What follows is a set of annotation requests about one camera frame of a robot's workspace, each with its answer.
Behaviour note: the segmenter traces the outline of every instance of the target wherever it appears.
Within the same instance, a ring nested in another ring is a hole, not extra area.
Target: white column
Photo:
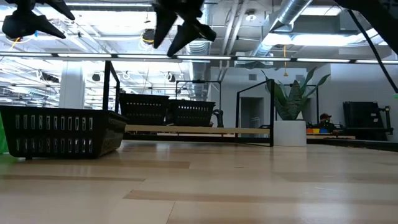
[[[59,107],[83,109],[85,105],[85,86],[83,62],[64,62]]]

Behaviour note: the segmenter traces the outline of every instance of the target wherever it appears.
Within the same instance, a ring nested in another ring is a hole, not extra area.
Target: green object
[[[0,113],[0,154],[8,152],[6,132],[4,131],[4,125],[2,124],[2,118]]]
[[[307,74],[306,79],[299,83],[294,80],[292,88],[290,89],[289,95],[287,95],[285,86],[281,82],[277,82],[275,85],[275,108],[279,116],[285,121],[293,121],[297,119],[297,116],[303,110],[305,104],[309,101],[309,96],[313,94],[319,86],[326,82],[326,79],[330,76],[325,75],[320,79],[315,88],[306,93],[307,84],[312,79],[313,74],[317,68],[313,68]],[[271,89],[271,83],[268,82],[266,85],[266,90],[269,92]]]

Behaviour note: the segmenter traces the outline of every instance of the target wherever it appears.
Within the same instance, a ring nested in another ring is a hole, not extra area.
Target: black cable
[[[359,30],[361,31],[361,33],[365,36],[365,39],[367,40],[367,42],[369,43],[369,46],[371,47],[374,56],[376,57],[377,61],[379,62],[379,65],[381,67],[381,70],[384,72],[384,75],[386,76],[388,82],[390,83],[390,85],[392,86],[392,88],[394,89],[395,93],[398,93],[398,88],[396,86],[396,84],[394,83],[394,81],[392,80],[392,78],[390,77],[386,67],[384,66],[383,62],[381,61],[380,55],[377,52],[377,49],[375,48],[372,40],[369,38],[368,34],[366,33],[365,29],[363,29],[362,25],[359,23],[358,19],[356,18],[356,16],[354,15],[354,12],[351,9],[348,9],[348,13],[351,16],[351,18],[353,18],[356,26],[359,28]]]

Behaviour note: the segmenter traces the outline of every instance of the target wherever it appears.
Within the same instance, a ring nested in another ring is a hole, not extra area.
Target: ceiling
[[[172,37],[176,34],[178,24],[183,21],[179,19],[164,43],[158,48],[153,49],[151,45],[143,43],[141,34],[145,29],[155,28],[156,17],[153,9],[148,7],[148,3],[132,0],[107,0],[107,1],[81,1],[67,0],[72,9],[72,13],[76,17],[76,21],[69,21],[63,15],[46,5],[38,4],[35,8],[36,14],[45,14],[47,18],[55,24],[60,30],[64,31],[67,38],[65,40],[57,39],[39,32],[37,37],[25,37],[20,43],[15,44],[8,40],[4,34],[0,32],[0,51],[13,52],[57,52],[57,53],[119,53],[119,54],[166,54],[171,43]],[[241,25],[237,25],[240,18],[240,8],[238,12],[232,16],[233,0],[209,0],[206,6],[210,15],[209,25],[217,33],[216,40],[210,44],[210,55],[220,55],[224,44],[224,37],[228,28],[228,22],[235,20],[234,29],[238,29],[236,38],[228,39],[228,43],[233,43],[231,54],[239,54],[240,52],[250,52],[254,50],[263,40],[264,33],[262,31],[264,19],[267,15],[277,11],[280,7],[281,0],[262,0],[249,1],[247,9],[252,9],[255,19],[246,20],[243,16]],[[15,7],[6,4],[0,0],[0,26],[6,15],[12,14]],[[370,29],[369,24],[363,19],[361,22]],[[370,48],[360,35],[352,21],[347,20],[344,12],[335,5],[333,1],[316,0],[306,8],[303,14],[297,19],[293,35],[300,34],[329,34],[325,33],[325,27],[339,25],[338,31],[331,34],[345,34],[357,36],[359,40],[346,47],[319,47],[288,44],[275,45],[271,53],[277,57],[308,57],[308,58],[374,58]],[[378,35],[373,36],[376,44],[383,42]],[[391,52],[386,45],[377,46],[382,56],[387,56]],[[179,54],[187,54],[187,50],[183,49]],[[100,82],[94,82],[92,76],[94,74],[103,75],[104,62],[82,62],[86,75],[86,86],[94,86],[91,90],[86,91],[86,99],[95,99],[94,103],[87,103],[87,107],[96,108],[101,104],[101,96],[103,85]],[[119,75],[127,92],[144,93],[144,94],[160,94],[174,95],[175,84],[170,83],[165,76],[172,74],[177,80],[191,80],[192,63],[191,62],[113,62],[114,68]],[[212,68],[217,68],[218,63],[212,63]],[[297,68],[311,68],[311,63],[295,63]],[[59,79],[62,75],[63,62],[59,60],[34,60],[5,57],[0,58],[0,85],[3,86],[0,104],[16,103],[14,99],[23,97],[46,98],[46,102],[51,102],[47,106],[57,106],[59,97],[59,87],[57,84],[53,88],[35,87],[35,88],[8,88],[10,84],[25,85],[48,85],[45,81],[37,78],[37,71],[41,70],[51,74]],[[278,70],[284,67],[283,62],[274,62],[267,68]],[[144,87],[153,86],[153,90],[144,89]],[[187,85],[187,90],[183,90],[180,97],[189,99],[193,97],[193,86]],[[43,100],[24,100],[17,103],[23,105],[44,105]]]

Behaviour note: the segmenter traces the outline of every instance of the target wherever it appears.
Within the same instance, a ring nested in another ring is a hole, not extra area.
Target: exposed ductwork
[[[210,23],[210,12],[208,10],[208,6],[205,4],[203,6],[203,15],[200,19],[202,24]],[[187,47],[188,53],[190,55],[208,55],[210,52],[210,43],[209,42],[192,42]],[[193,80],[210,80],[210,63],[205,62],[192,62],[192,75]],[[198,101],[206,101],[207,100],[207,91],[209,89],[209,84],[206,83],[203,87],[203,84],[194,84],[193,94],[195,95],[195,99]]]
[[[312,0],[283,0],[280,9],[274,15],[269,15],[265,21],[266,35],[284,26],[291,27],[296,19],[303,13],[304,9],[311,4]],[[265,57],[271,51],[272,45],[263,44],[264,40],[251,52],[253,57]],[[258,62],[245,64],[244,67],[253,69]]]

